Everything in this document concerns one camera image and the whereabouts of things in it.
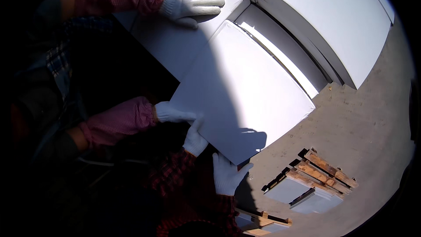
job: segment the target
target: wooden plank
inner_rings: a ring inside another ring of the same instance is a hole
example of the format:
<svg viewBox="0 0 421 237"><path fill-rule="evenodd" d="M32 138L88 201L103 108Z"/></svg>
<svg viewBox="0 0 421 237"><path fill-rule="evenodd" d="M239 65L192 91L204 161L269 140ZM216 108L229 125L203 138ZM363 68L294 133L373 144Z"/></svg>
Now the wooden plank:
<svg viewBox="0 0 421 237"><path fill-rule="evenodd" d="M322 171L304 161L295 160L292 163L290 163L290 165L340 192L343 192L345 194L349 194L352 192L349 188L343 186L339 181L331 179L330 177L323 174Z"/></svg>
<svg viewBox="0 0 421 237"><path fill-rule="evenodd" d="M256 215L256 214L249 213L247 211L243 211L243 210L240 210L238 208L235 208L235 210L238 211L239 213L243 213L243 214L249 215L253 218L257 218L259 220L259 227L263 227L265 225L271 224L272 222L276 222L277 224L282 224L282 225L285 225L285 226L291 226L292 225L291 219L280 219L280 220L285 221L285 222L280 222L280 221L274 221L274 220L268 219L267 217L264 218L264 217Z"/></svg>
<svg viewBox="0 0 421 237"><path fill-rule="evenodd" d="M267 216L269 215L269 213L267 213L266 211L262 211L261 215L263 218L267 219Z"/></svg>
<svg viewBox="0 0 421 237"><path fill-rule="evenodd" d="M313 181L310 178L306 178L306 177L300 175L297 171L290 170L285 175L287 177L290 177L292 179L295 179L296 181L302 183L303 185L305 185L305 186L307 186L309 188L318 187L318 188L323 189L323 190L325 190L325 191L327 191L327 192L329 192L331 194L334 194L334 195L338 196L341 199L344 199L344 195L343 194L340 194L338 192L335 192L334 190L332 190L332 189L324 186L322 182Z"/></svg>
<svg viewBox="0 0 421 237"><path fill-rule="evenodd" d="M336 177L340 181L344 182L345 184L356 188L358 187L358 183L349 177L347 177L342 171L330 166L323 158L319 157L315 152L309 150L305 155L304 158L310 160L316 166L320 167L327 173L331 174L332 176Z"/></svg>
<svg viewBox="0 0 421 237"><path fill-rule="evenodd" d="M245 232L248 232L250 234L254 234L254 235L257 235L257 236L263 236L263 235L271 233L269 231L265 231L265 230L262 230L262 229L247 230Z"/></svg>

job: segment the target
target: white cardboard box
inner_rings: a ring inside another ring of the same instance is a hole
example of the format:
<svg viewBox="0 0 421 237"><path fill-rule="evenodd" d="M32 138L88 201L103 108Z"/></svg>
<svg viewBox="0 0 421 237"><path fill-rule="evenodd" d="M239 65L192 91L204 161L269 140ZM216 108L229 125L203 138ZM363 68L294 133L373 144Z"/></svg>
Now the white cardboard box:
<svg viewBox="0 0 421 237"><path fill-rule="evenodd" d="M288 30L305 35L315 45L345 84L360 87L390 28L379 0L264 1L268 4L262 7L275 18L281 17L279 21Z"/></svg>
<svg viewBox="0 0 421 237"><path fill-rule="evenodd" d="M132 35L173 75L181 81L199 50L225 20L235 20L250 0L225 0L217 16L197 17L197 30L184 28L162 18L138 17Z"/></svg>
<svg viewBox="0 0 421 237"><path fill-rule="evenodd" d="M319 68L300 45L255 5L250 5L235 20L264 44L291 72L310 98L328 83Z"/></svg>
<svg viewBox="0 0 421 237"><path fill-rule="evenodd" d="M284 68L230 21L198 52L170 103L181 111L202 113L199 133L235 165L314 110Z"/></svg>

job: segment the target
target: box stack on pallet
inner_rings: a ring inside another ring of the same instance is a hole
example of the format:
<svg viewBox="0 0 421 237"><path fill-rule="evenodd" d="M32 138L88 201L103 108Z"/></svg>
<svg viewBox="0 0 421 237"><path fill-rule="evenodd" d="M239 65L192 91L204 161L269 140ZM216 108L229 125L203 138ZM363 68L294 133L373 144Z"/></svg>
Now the box stack on pallet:
<svg viewBox="0 0 421 237"><path fill-rule="evenodd" d="M285 168L262 188L265 196L288 203L299 213L323 213L340 204L358 186L354 178L328 164L315 149L303 149L298 156L301 160L290 163L293 168Z"/></svg>

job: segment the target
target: pallet slat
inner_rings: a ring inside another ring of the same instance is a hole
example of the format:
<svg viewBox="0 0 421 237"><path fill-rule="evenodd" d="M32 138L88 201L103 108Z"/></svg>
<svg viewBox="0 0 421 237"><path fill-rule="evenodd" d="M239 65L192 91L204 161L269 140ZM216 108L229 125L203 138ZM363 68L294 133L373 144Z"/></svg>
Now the pallet slat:
<svg viewBox="0 0 421 237"><path fill-rule="evenodd" d="M339 181L331 179L330 177L326 176L321 171L319 171L316 167L313 167L304 161L295 160L292 163L290 163L290 165L340 192L343 192L345 194L349 194L352 192L352 190L343 186Z"/></svg>
<svg viewBox="0 0 421 237"><path fill-rule="evenodd" d="M337 168L335 168L333 166L330 166L323 158L321 158L320 156L318 156L312 150L309 150L304 155L304 158L308 159L309 161L311 161L312 163L314 163L316 166L320 167L321 169L323 169L324 171L326 171L330 175L336 177L337 179L339 179L340 181L344 182L345 184L347 184L347 185L349 185L349 186L351 186L353 188L358 187L358 183L356 181L354 181L353 179L347 177L339 169L337 169Z"/></svg>

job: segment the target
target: hand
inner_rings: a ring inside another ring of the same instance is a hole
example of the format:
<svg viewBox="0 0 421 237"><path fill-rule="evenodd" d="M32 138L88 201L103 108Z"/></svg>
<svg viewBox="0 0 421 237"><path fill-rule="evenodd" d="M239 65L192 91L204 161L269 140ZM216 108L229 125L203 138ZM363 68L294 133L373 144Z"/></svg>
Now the hand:
<svg viewBox="0 0 421 237"><path fill-rule="evenodd" d="M175 23L197 29L197 21L189 16L217 15L225 0L164 0L159 13Z"/></svg>
<svg viewBox="0 0 421 237"><path fill-rule="evenodd" d="M197 129L199 129L200 125L202 124L203 118L196 119L192 126L187 131L186 140L184 141L184 150L191 153L195 157L198 157L203 150L208 146L209 142L203 138L197 132Z"/></svg>
<svg viewBox="0 0 421 237"><path fill-rule="evenodd" d="M179 110L172 108L170 102L168 101L155 104L155 112L158 120L161 123L180 123L186 121L194 121L196 119L195 113L180 112Z"/></svg>
<svg viewBox="0 0 421 237"><path fill-rule="evenodd" d="M253 167L248 163L237 171L237 166L232 164L221 153L213 153L213 180L215 181L216 194L234 196L235 190L244 176Z"/></svg>

